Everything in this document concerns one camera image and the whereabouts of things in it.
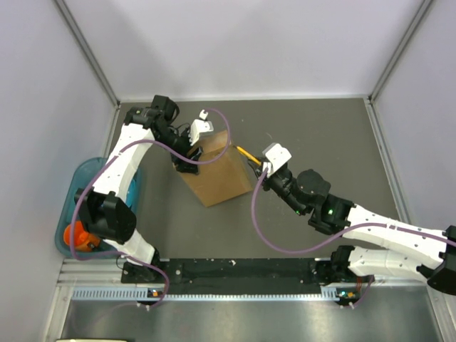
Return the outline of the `yellow utility knife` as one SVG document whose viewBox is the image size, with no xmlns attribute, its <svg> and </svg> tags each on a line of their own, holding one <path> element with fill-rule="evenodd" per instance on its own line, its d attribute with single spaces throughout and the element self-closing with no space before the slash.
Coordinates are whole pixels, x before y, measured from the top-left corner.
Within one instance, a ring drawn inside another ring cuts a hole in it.
<svg viewBox="0 0 456 342">
<path fill-rule="evenodd" d="M 262 162 L 257 159 L 255 156 L 253 156 L 251 153 L 247 152 L 244 148 L 236 145 L 235 146 L 236 150 L 241 153 L 243 156 L 245 156 L 248 160 L 252 161 L 253 163 L 255 163 L 256 165 L 261 165 Z"/>
</svg>

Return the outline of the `brown cardboard express box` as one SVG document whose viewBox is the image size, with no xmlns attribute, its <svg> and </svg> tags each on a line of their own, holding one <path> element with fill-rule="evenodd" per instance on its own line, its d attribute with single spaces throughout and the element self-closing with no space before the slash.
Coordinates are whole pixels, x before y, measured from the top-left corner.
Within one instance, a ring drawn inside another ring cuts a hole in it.
<svg viewBox="0 0 456 342">
<path fill-rule="evenodd" d="M 244 195 L 253 190 L 241 155 L 227 142 L 227 131 L 207 136 L 197 142 L 203 148 L 201 161 L 217 161 L 199 166 L 199 174 L 180 173 L 180 177 L 205 207 Z"/>
</svg>

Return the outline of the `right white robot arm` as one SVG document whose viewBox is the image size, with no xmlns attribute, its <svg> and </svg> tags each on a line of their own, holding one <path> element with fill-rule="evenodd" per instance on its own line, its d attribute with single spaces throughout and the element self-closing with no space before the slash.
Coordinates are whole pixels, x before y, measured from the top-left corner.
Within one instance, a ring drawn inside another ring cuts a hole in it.
<svg viewBox="0 0 456 342">
<path fill-rule="evenodd" d="M 272 175 L 264 163 L 248 165 L 258 179 L 256 190 L 271 190 L 297 215 L 308 215 L 309 225 L 330 242 L 343 238 L 378 246 L 377 250 L 339 246 L 331 255 L 331 273 L 339 281 L 394 276 L 455 295 L 455 226 L 426 229 L 376 214 L 332 195 L 330 183 L 312 169 L 294 177 L 287 165 Z"/>
</svg>

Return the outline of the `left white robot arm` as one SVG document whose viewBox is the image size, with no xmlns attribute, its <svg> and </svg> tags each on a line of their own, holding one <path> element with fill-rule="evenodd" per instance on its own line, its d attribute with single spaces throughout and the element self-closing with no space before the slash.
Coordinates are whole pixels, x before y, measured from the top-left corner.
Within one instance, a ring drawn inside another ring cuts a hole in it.
<svg viewBox="0 0 456 342">
<path fill-rule="evenodd" d="M 98 178 L 75 195 L 78 218 L 90 234 L 133 257 L 137 274 L 146 282 L 157 281 L 162 267 L 156 249 L 136 228 L 137 219 L 126 199 L 130 183 L 152 142 L 173 150 L 172 162 L 181 172 L 197 172 L 201 151 L 191 151 L 202 133 L 212 132 L 208 113 L 202 110 L 192 124 L 180 131 L 173 126 L 180 109 L 176 102 L 156 95 L 148 107 L 132 107 L 125 115 L 118 141 Z"/>
</svg>

